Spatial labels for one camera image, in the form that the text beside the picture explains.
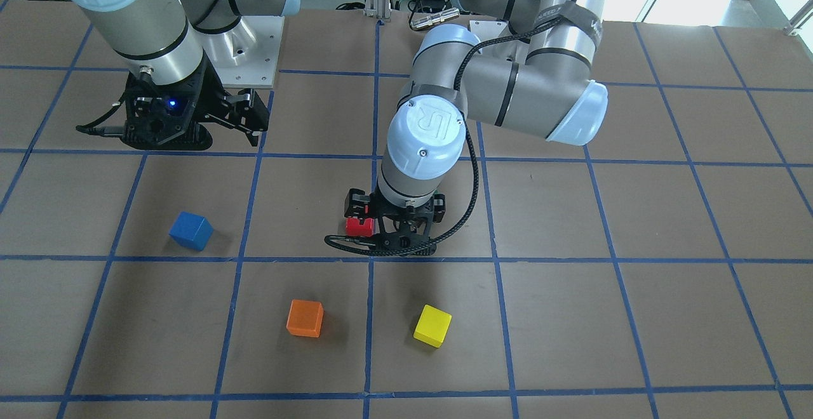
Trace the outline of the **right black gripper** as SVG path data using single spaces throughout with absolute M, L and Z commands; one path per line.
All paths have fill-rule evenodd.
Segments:
M 208 57 L 201 59 L 195 76 L 198 77 L 191 126 L 201 122 L 215 122 L 227 129 L 246 135 L 252 147 L 259 146 L 263 132 L 268 130 L 270 113 L 256 90 L 241 90 L 237 95 L 224 89 Z

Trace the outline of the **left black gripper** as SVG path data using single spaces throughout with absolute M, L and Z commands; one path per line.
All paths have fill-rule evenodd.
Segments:
M 440 223 L 445 216 L 445 195 L 435 192 L 427 202 L 413 207 L 398 207 L 377 193 L 366 194 L 364 190 L 349 189 L 344 202 L 344 217 L 356 216 L 359 218 L 389 218 L 392 220 L 415 220 L 427 218 L 430 222 Z

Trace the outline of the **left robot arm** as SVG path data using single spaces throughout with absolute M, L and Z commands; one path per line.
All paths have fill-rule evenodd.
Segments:
M 346 199 L 351 237 L 384 235 L 384 220 L 414 234 L 442 220 L 438 187 L 469 136 L 467 120 L 584 146 L 606 114 L 591 78 L 606 0 L 452 0 L 506 23 L 495 38 L 462 25 L 430 29 L 390 122 L 374 191 Z

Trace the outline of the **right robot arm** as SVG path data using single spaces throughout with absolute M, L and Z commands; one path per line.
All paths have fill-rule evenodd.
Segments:
M 235 95 L 218 65 L 264 62 L 248 17 L 293 16 L 301 0 L 72 0 L 128 67 L 125 89 L 97 120 L 76 126 L 138 150 L 201 152 L 206 123 L 246 135 L 256 147 L 270 115 L 252 88 Z

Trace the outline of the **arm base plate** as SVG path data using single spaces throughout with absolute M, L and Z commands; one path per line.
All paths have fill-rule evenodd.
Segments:
M 224 87 L 271 90 L 284 25 L 284 17 L 241 17 L 227 32 L 197 35 Z
M 509 23 L 500 20 L 470 20 L 469 29 L 478 37 L 480 42 L 514 34 L 509 27 Z

